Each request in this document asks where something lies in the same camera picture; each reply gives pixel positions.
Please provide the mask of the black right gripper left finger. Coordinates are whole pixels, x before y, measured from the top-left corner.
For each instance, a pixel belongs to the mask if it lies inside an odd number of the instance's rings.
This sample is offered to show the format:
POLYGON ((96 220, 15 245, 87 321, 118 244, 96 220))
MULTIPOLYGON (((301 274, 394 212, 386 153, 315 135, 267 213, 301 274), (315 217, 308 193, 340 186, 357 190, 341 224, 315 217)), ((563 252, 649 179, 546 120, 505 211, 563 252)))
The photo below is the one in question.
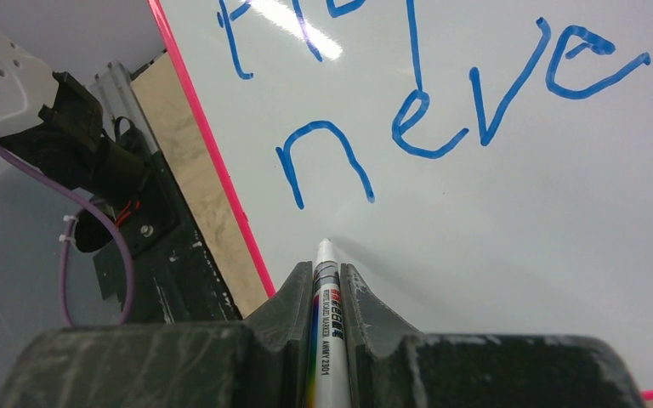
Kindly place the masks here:
POLYGON ((304 400, 313 301, 313 265, 297 263, 279 291, 250 314, 241 371, 249 407, 301 407, 304 400))

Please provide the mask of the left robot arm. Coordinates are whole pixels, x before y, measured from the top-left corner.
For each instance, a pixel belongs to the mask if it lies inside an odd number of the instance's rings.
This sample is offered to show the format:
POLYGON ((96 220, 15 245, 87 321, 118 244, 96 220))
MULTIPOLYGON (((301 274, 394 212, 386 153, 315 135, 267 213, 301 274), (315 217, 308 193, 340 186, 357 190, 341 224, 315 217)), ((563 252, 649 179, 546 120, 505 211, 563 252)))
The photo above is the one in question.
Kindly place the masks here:
POLYGON ((103 114, 73 75, 0 31, 0 147, 59 187, 125 204, 144 188, 148 165, 137 142, 108 136, 103 114))

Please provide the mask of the whiteboard marker pen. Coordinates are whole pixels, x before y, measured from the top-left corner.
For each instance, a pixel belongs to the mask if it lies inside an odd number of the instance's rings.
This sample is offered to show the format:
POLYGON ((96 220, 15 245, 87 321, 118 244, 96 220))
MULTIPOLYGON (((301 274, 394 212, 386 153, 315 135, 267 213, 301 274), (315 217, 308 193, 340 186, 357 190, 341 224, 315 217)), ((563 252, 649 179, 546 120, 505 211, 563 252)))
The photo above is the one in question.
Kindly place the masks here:
POLYGON ((305 385, 305 407, 352 406, 338 262, 327 238, 315 256, 305 385))

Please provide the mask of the red-framed whiteboard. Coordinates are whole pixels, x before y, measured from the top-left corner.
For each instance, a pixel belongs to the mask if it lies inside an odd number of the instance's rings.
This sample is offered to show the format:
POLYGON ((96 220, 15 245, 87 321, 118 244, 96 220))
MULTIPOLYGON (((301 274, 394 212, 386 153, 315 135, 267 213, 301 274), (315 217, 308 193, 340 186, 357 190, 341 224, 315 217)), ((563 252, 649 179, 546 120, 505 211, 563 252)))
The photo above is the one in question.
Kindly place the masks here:
POLYGON ((653 389, 653 1, 153 1, 267 293, 327 238, 425 332, 653 389))

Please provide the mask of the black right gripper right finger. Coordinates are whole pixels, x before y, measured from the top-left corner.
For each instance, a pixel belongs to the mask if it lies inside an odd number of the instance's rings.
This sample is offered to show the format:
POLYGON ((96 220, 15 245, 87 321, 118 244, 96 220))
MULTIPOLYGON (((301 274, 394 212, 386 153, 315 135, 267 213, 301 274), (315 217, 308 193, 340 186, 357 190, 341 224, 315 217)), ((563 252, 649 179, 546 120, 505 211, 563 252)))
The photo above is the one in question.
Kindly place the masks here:
POLYGON ((413 407, 406 338, 422 333, 384 303, 351 263, 340 267, 351 398, 355 407, 413 407))

